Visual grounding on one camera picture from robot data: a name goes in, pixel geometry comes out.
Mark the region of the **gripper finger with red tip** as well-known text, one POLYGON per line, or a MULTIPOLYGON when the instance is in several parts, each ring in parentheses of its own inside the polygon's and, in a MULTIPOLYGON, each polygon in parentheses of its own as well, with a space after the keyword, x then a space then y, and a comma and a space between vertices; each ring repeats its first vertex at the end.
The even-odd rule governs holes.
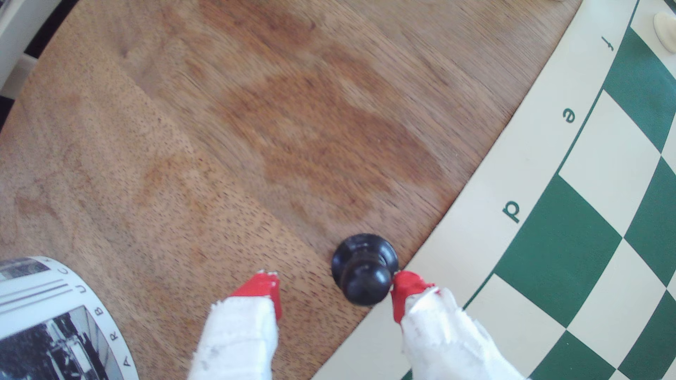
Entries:
POLYGON ((272 379, 282 316, 277 272, 258 271, 211 305, 188 379, 272 379))
POLYGON ((393 318, 413 379, 526 379, 451 290, 411 271, 393 277, 393 318))

